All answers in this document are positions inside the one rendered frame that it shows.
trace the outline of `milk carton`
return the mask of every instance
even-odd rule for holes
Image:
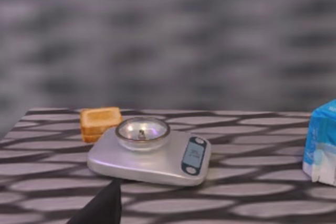
[[[304,152],[303,171],[312,181],[336,186],[336,100],[313,111]]]

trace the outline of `patterned tablecloth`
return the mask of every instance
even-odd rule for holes
[[[309,113],[133,111],[213,144],[194,188],[122,185],[122,223],[334,223],[336,189],[301,171]],[[0,223],[63,224],[110,180],[91,173],[78,110],[33,109],[0,141]]]

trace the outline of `silver digital scale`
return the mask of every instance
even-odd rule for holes
[[[88,153],[88,167],[106,176],[195,186],[206,177],[210,142],[171,131],[156,118],[131,118],[106,130]]]

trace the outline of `bread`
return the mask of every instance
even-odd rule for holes
[[[117,107],[83,109],[80,112],[80,129],[84,142],[96,142],[111,127],[122,122],[120,109]]]

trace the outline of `blurred gray background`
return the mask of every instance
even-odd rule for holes
[[[336,0],[0,0],[0,133],[31,107],[311,111]]]

